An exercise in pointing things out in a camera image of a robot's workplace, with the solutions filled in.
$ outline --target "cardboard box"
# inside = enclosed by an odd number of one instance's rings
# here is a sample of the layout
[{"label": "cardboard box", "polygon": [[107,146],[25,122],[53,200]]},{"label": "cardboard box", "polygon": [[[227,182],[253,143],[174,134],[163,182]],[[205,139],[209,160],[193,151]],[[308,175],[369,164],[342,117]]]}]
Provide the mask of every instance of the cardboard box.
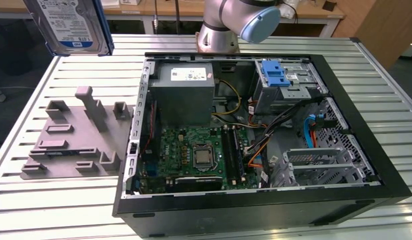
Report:
[{"label": "cardboard box", "polygon": [[100,0],[102,6],[104,9],[116,9],[119,8],[119,0]]},{"label": "cardboard box", "polygon": [[138,5],[140,0],[119,0],[120,4]]}]

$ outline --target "white metal table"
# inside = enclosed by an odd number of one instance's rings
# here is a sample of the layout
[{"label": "white metal table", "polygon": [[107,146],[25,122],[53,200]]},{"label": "white metal table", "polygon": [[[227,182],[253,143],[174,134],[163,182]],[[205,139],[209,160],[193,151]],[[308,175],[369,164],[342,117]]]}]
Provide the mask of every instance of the white metal table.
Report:
[{"label": "white metal table", "polygon": [[[77,86],[104,105],[136,103],[144,52],[194,52],[194,36],[114,35],[114,56],[55,57],[0,149],[0,240],[138,239],[111,216],[116,176],[23,180],[20,168],[44,126],[49,100],[72,106]],[[361,44],[346,38],[272,37],[239,41],[241,52],[320,54],[412,190],[412,100]],[[189,239],[412,239],[412,197],[340,225],[193,236]]]}]

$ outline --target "green circuit board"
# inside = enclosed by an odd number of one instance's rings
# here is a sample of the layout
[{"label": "green circuit board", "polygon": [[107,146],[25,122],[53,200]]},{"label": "green circuit board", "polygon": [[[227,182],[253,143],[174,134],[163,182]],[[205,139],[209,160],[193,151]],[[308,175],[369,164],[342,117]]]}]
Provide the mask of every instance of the green circuit board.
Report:
[{"label": "green circuit board", "polygon": [[[238,145],[241,149],[247,145],[246,130],[235,130]],[[195,167],[194,152],[199,148],[213,149],[213,166],[206,168]],[[159,162],[156,165],[156,177],[222,177],[222,190],[251,189],[257,187],[254,173],[245,175],[245,181],[229,184],[226,181],[225,154],[222,152],[221,128],[189,127],[163,128],[160,136]],[[164,193],[164,188],[158,185],[148,187],[148,193]]]}]

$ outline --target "hard drive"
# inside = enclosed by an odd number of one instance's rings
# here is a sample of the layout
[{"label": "hard drive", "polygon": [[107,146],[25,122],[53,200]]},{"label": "hard drive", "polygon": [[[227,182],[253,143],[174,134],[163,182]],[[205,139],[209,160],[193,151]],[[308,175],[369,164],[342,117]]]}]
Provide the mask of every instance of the hard drive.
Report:
[{"label": "hard drive", "polygon": [[55,56],[112,55],[100,0],[23,0]]}]

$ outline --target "workbench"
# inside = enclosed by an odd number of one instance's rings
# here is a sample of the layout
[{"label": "workbench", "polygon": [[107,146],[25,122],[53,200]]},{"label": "workbench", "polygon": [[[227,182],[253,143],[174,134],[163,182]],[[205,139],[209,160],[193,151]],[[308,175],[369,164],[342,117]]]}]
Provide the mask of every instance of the workbench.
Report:
[{"label": "workbench", "polygon": [[[162,21],[175,20],[175,6],[172,0],[156,0],[158,19]],[[329,38],[345,14],[336,7],[333,11],[326,11],[321,7],[325,0],[317,0],[317,6],[312,1],[302,1],[297,7],[300,24],[325,25],[320,37]],[[203,21],[203,2],[197,0],[179,0],[181,21]],[[154,33],[154,0],[142,0],[139,5],[124,5],[119,8],[104,9],[107,20],[139,20],[143,22],[146,34]],[[0,18],[28,19],[23,0],[0,0]],[[294,20],[281,18],[281,23],[293,24]]]},{"label": "workbench", "polygon": [[[20,178],[20,168],[48,117],[44,108],[51,100],[80,106],[75,90],[77,86],[90,85],[103,105],[116,101],[134,105],[144,52],[195,52],[194,36],[112,37],[114,56],[53,58],[1,146],[0,240],[139,239],[122,219],[111,216],[116,176]],[[243,53],[324,55],[412,191],[412,100],[361,43],[348,38],[270,37],[255,45],[239,40],[239,49]],[[363,213],[340,225],[221,233],[194,239],[288,239],[290,236],[301,240],[409,240],[412,197]]]}]

